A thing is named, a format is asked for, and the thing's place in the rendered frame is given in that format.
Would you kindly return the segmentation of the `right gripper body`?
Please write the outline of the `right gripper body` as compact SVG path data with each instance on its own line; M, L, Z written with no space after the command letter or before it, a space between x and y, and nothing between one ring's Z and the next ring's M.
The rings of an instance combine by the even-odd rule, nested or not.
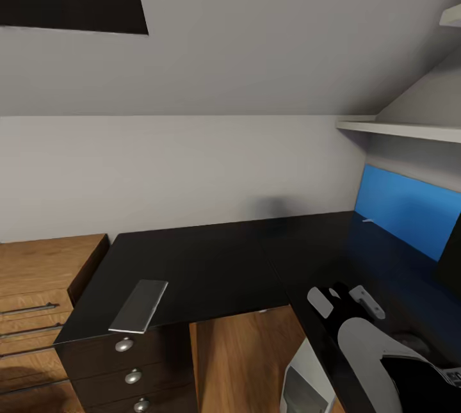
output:
M358 313L361 314L361 316L364 316L365 319L369 319L370 315L366 312L365 308L361 305L361 303L357 303L356 301L353 300L351 295L348 293L348 287L345 286L342 282L337 282L337 284L334 285L333 290L336 289L338 290L342 295L346 297L348 300L348 305L355 309Z

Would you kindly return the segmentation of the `keyboard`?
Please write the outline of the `keyboard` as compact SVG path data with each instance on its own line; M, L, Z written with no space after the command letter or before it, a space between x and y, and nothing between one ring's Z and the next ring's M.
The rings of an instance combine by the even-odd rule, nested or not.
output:
M458 388L461 388L461 368L441 370L448 380Z

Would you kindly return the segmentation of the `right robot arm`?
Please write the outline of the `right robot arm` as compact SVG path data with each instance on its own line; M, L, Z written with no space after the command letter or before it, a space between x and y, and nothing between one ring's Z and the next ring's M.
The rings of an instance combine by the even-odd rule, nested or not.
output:
M313 287L307 301L338 345L376 413L461 413L461 388L413 349L373 323L360 303L383 320L385 312L358 285Z

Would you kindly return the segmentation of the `mouse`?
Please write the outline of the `mouse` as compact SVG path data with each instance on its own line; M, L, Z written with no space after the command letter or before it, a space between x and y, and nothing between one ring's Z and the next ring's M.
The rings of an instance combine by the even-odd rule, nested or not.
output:
M397 342L408 346L409 348L413 349L415 352L419 353L420 355L428 355L430 353L430 348L428 345L419 337L413 336L409 333L399 333L394 334L394 339Z

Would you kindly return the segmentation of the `notebook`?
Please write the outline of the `notebook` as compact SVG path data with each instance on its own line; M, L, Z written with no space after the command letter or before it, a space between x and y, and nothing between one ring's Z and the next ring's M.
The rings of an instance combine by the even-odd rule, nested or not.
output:
M144 334L167 284L163 280L140 279L109 330Z

